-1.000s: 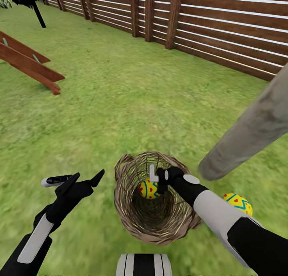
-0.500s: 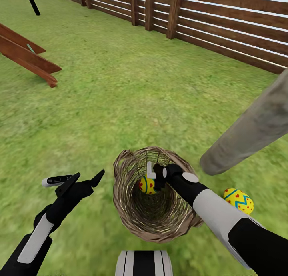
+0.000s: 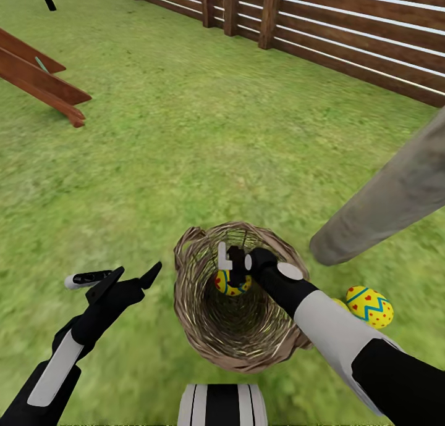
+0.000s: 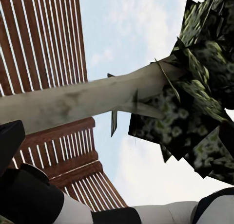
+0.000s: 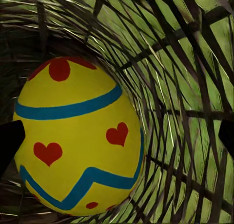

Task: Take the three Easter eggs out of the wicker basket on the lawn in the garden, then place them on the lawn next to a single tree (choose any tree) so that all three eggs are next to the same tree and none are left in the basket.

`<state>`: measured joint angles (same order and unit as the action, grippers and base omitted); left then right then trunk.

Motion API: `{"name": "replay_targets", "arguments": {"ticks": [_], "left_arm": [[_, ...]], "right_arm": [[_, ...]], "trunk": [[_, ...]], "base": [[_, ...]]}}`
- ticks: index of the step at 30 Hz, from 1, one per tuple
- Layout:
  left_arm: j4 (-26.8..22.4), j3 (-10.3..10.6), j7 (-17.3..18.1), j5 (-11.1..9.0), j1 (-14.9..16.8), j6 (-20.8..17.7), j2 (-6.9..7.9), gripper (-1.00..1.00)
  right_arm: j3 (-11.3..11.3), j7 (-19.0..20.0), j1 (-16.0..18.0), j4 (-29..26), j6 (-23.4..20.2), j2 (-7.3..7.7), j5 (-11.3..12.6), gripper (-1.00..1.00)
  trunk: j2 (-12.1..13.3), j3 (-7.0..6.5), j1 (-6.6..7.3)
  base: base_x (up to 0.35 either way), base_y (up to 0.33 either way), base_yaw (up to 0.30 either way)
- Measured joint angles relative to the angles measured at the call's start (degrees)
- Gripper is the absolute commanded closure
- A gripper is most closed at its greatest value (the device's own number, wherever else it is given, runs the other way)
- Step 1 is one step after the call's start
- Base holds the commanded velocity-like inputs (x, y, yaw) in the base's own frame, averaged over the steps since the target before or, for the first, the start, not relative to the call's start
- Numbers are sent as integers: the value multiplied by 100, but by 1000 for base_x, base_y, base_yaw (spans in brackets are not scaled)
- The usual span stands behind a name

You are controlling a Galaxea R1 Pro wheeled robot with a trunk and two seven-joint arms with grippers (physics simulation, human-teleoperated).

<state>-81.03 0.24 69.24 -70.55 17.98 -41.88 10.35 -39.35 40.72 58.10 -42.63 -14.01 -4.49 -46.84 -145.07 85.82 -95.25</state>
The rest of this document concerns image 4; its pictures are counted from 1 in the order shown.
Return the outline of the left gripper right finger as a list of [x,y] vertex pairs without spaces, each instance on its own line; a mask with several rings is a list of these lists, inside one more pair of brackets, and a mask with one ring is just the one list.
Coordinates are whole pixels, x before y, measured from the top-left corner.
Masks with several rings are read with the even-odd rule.
[[234,122],[222,120],[218,136],[234,159]]

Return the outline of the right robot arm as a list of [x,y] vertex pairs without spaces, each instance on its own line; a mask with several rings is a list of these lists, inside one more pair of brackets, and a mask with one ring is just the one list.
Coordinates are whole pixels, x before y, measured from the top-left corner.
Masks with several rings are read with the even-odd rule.
[[192,224],[198,201],[139,205],[93,212],[22,163],[0,177],[0,217],[9,224]]

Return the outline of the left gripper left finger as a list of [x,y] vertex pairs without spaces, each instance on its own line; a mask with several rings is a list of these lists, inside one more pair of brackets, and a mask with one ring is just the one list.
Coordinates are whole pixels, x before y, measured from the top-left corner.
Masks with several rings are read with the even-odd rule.
[[25,136],[21,120],[0,125],[0,177],[8,169]]

